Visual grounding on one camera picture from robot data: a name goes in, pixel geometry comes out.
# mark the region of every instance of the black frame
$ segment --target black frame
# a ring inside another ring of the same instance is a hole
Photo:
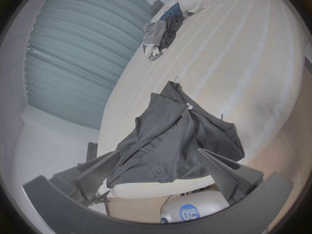
[[[0,20],[0,42],[4,38],[9,25],[14,17],[24,6],[28,0],[1,0],[2,15]],[[300,14],[302,20],[305,22],[307,29],[312,32],[311,11],[303,0],[290,0],[292,5]],[[29,233],[40,234],[40,232],[33,226],[33,224],[25,217],[25,215],[18,208],[17,204],[7,191],[2,178],[0,177],[0,221],[1,233]],[[271,234],[277,233],[310,233],[312,230],[312,174],[304,186],[299,197],[295,201],[293,208],[283,217],[283,219],[273,228]]]

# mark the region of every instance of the pile of clothes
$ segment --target pile of clothes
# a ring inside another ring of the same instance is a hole
[[[143,52],[149,60],[159,58],[170,46],[183,20],[207,7],[201,0],[179,0],[156,22],[143,26]]]

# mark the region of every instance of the curtain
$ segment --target curtain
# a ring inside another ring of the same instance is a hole
[[[99,129],[105,104],[143,41],[146,0],[46,0],[30,35],[28,102]]]

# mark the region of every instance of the black cable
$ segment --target black cable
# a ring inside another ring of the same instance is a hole
[[[163,206],[164,206],[165,203],[162,204],[162,206],[161,206],[161,208],[160,208],[160,213],[161,213],[162,208],[163,208]]]

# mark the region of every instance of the clothing tag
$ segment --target clothing tag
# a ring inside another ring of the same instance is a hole
[[[191,109],[193,108],[193,106],[190,105],[189,103],[187,103],[186,105],[187,105],[187,107],[188,107],[189,110],[191,110]]]

